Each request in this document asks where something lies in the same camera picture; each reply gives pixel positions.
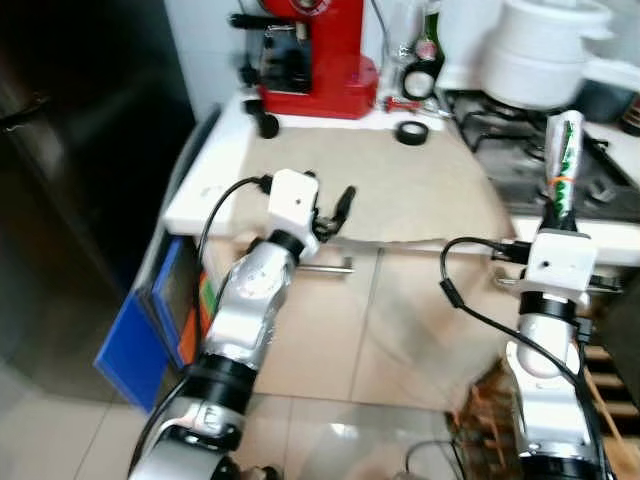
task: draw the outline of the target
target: gas stove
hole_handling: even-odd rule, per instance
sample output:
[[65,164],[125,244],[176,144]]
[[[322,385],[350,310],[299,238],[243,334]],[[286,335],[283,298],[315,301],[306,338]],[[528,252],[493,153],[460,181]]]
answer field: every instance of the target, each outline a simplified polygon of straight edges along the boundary
[[[448,90],[443,96],[460,135],[507,210],[541,216],[546,201],[546,124],[558,112],[513,108],[475,90]],[[576,217],[640,223],[640,191],[607,154],[607,146],[585,133],[575,188]]]

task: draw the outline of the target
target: tile floor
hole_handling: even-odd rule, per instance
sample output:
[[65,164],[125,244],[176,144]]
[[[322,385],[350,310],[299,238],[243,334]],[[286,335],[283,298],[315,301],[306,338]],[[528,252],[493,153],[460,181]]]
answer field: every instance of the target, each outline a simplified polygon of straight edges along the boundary
[[[143,422],[117,401],[46,395],[0,365],[2,480],[124,480]],[[233,456],[243,467],[282,465],[288,480],[386,480],[408,446],[434,438],[448,438],[436,412],[256,395]],[[418,451],[412,469],[456,478],[438,448]]]

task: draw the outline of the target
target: beige cloth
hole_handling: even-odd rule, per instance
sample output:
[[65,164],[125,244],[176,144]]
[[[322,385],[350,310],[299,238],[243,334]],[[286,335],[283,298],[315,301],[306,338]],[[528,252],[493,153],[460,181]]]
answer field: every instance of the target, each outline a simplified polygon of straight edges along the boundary
[[[466,146],[446,131],[407,146],[388,130],[287,128],[255,138],[243,176],[281,168],[313,170],[320,181],[320,214],[331,216],[348,185],[357,188],[340,236],[368,242],[418,242],[478,235],[500,238],[511,222],[493,186]],[[260,232],[264,195],[238,193],[233,230]]]

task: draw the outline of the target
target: black tape roll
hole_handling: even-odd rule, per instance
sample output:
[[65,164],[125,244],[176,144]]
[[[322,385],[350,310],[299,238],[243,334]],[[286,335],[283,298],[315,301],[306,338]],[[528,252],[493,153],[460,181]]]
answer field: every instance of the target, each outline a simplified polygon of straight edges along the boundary
[[405,145],[422,145],[427,141],[429,128],[420,122],[402,122],[396,127],[396,140]]

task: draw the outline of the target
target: red object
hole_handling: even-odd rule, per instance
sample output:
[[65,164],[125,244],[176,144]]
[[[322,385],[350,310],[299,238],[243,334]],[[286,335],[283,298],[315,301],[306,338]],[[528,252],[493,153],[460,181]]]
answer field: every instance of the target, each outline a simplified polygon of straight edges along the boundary
[[378,72],[360,54],[364,0],[264,0],[274,15],[308,25],[311,93],[272,92],[260,87],[265,109],[274,113],[360,118],[375,105]]
[[389,113],[394,110],[408,110],[416,112],[422,108],[422,103],[417,100],[398,100],[394,97],[384,99],[384,111]]

